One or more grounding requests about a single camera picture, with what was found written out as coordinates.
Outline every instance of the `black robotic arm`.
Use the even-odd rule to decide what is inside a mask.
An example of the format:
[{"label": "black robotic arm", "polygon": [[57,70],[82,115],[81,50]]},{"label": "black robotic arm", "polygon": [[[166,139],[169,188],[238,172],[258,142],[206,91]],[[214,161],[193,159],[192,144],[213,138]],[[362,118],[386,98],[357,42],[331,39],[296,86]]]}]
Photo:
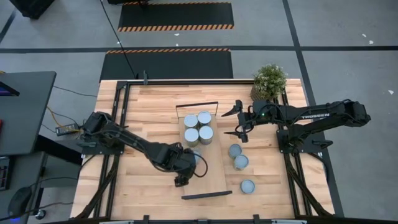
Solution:
[{"label": "black robotic arm", "polygon": [[144,153],[156,169],[176,172],[176,187],[187,185],[195,172],[195,155],[191,149],[184,149],[179,142],[166,144],[146,141],[111,121],[111,116],[107,113],[92,113],[83,130],[82,139],[86,142],[96,142],[108,148],[125,144]]},{"label": "black robotic arm", "polygon": [[[239,125],[233,134],[248,142],[247,133],[255,126],[261,124],[281,124],[288,127],[289,133],[285,136],[285,142],[297,146],[303,143],[310,134],[319,133],[338,126],[361,127],[371,118],[366,113],[364,105],[357,101],[343,100],[324,105],[306,106],[296,108],[294,106],[277,105],[267,100],[256,100],[249,106],[248,112],[243,112],[242,101],[236,100],[233,109],[223,116],[238,114]],[[322,118],[308,124],[295,124],[299,120]]]}]

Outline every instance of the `metal can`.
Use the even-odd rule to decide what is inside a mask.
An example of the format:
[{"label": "metal can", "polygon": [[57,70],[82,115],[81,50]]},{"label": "metal can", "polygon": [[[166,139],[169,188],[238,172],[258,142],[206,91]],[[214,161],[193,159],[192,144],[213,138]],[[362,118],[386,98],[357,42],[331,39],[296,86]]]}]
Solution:
[{"label": "metal can", "polygon": [[203,126],[199,129],[199,139],[204,145],[210,144],[213,140],[213,130],[209,126]]},{"label": "metal can", "polygon": [[209,125],[211,121],[211,114],[209,111],[201,111],[198,114],[199,125],[202,127],[203,125]]},{"label": "metal can", "polygon": [[236,156],[242,154],[242,148],[238,144],[233,144],[229,147],[228,155],[230,158],[235,159]]},{"label": "metal can", "polygon": [[185,130],[184,138],[189,147],[195,147],[199,144],[199,133],[195,128]]},{"label": "metal can", "polygon": [[244,180],[241,183],[241,190],[245,194],[252,194],[256,189],[256,185],[251,180]]},{"label": "metal can", "polygon": [[234,168],[238,171],[243,170],[249,165],[249,159],[245,155],[238,155],[234,160]]},{"label": "metal can", "polygon": [[184,118],[185,129],[197,128],[198,127],[198,117],[194,114],[188,114]]}]

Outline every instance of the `hazard tape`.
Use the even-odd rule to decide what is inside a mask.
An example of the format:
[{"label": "hazard tape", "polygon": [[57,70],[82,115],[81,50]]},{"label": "hazard tape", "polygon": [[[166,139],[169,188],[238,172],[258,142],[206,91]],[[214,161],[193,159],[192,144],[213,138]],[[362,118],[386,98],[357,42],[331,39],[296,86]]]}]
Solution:
[{"label": "hazard tape", "polygon": [[221,30],[233,29],[232,24],[210,24],[210,25],[175,25],[175,26],[139,26],[119,27],[119,32],[144,32],[144,31],[169,31],[169,30]]},{"label": "hazard tape", "polygon": [[[126,2],[123,6],[139,4],[138,2]],[[170,2],[170,3],[148,3],[148,5],[164,5],[164,4],[231,4],[230,2]]]},{"label": "hazard tape", "polygon": [[109,50],[106,54],[121,54],[121,53],[166,53],[166,52],[219,52],[229,51],[229,49],[141,49],[141,50]]}]

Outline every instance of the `potted plant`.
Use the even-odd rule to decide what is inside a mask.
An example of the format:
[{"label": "potted plant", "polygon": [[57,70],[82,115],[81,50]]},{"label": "potted plant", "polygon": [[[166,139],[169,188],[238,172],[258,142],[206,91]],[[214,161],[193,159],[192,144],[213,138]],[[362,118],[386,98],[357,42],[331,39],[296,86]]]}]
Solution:
[{"label": "potted plant", "polygon": [[278,97],[286,86],[286,74],[276,64],[261,67],[254,74],[250,97],[254,100],[272,100]]}]

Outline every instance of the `wooden table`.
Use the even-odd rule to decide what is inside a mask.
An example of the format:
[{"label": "wooden table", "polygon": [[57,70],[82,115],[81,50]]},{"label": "wooden table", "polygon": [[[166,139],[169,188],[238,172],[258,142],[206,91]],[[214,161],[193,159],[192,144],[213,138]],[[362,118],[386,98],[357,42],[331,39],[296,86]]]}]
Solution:
[{"label": "wooden table", "polygon": [[[111,113],[116,82],[101,82],[96,111]],[[249,134],[249,142],[244,144],[236,136],[223,134],[232,131],[238,119],[236,116],[222,118],[221,115],[232,108],[235,100],[242,100],[245,108],[251,105],[250,90],[251,85],[132,86],[126,125],[129,131],[148,141],[174,143],[180,140],[175,105],[209,101],[220,103],[218,132],[227,190],[233,193],[214,198],[182,200],[183,188],[174,187],[175,174],[155,170],[143,154],[127,147],[119,163],[112,220],[142,220],[143,215],[150,215],[151,220],[252,219],[253,214],[259,214],[260,218],[293,218],[285,164],[278,150],[275,133],[277,126],[257,126]],[[290,105],[307,105],[299,79],[287,80],[286,92]],[[116,121],[120,120],[120,115],[119,109]],[[233,161],[228,156],[228,148],[232,144],[240,144],[249,158],[249,166],[243,171],[233,169]],[[96,156],[81,171],[71,217],[79,214],[95,193],[102,161],[102,156]],[[333,213],[321,162],[302,154],[302,164],[308,188],[324,208]],[[240,183],[244,179],[253,180],[256,184],[256,191],[252,195],[241,192]],[[304,214],[301,193],[297,186],[296,189],[300,211]],[[102,215],[107,192],[104,198]]]}]

